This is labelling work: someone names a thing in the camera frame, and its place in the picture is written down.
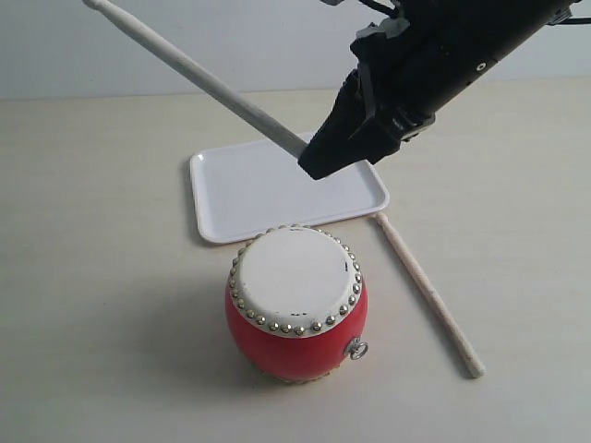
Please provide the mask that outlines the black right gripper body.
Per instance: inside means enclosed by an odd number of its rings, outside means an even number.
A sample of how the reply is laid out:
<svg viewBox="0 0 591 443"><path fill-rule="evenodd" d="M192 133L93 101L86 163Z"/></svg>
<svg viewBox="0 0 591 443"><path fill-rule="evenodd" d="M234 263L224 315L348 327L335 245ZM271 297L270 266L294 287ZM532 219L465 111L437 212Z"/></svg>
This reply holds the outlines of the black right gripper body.
<svg viewBox="0 0 591 443"><path fill-rule="evenodd" d="M462 90L462 30L448 8L397 8L350 46L380 124L407 141Z"/></svg>

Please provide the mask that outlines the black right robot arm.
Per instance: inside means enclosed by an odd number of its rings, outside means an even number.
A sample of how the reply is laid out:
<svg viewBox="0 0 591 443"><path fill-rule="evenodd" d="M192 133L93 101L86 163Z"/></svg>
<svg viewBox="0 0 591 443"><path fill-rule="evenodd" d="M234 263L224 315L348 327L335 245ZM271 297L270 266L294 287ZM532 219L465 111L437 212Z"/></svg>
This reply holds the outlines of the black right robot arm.
<svg viewBox="0 0 591 443"><path fill-rule="evenodd" d="M545 26L587 25L561 0L410 0L356 33L357 65L298 156L313 179L375 164L433 125L436 113Z"/></svg>

